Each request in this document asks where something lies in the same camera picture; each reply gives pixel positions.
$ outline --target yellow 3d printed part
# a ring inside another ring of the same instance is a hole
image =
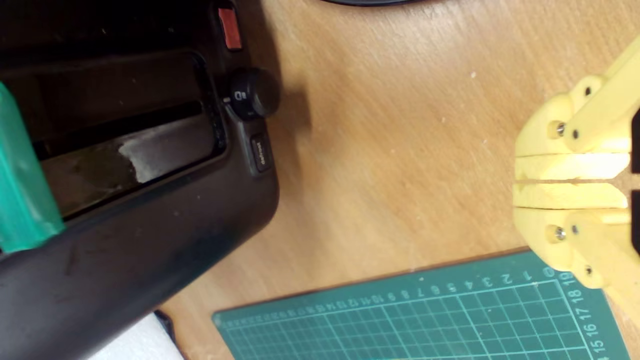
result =
[[[602,288],[640,325],[640,256],[627,196],[611,184],[630,164],[640,108],[640,38],[602,75],[549,99],[516,140],[513,218],[549,266]]]

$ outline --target wooden desk surface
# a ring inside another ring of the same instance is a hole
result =
[[[164,306],[190,360],[232,358],[215,310],[524,246],[518,132],[640,34],[633,0],[262,2],[240,5],[256,62],[284,82],[269,120],[280,208]]]

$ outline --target toaster knob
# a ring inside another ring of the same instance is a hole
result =
[[[242,70],[232,77],[230,98],[241,119],[264,119],[278,109],[280,84],[266,70]]]

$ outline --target cutting mat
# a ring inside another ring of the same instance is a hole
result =
[[[215,313],[237,360],[628,360],[602,291],[523,252]]]

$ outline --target teal plastic part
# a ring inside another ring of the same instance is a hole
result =
[[[33,249],[64,228],[20,110],[0,83],[0,249]]]

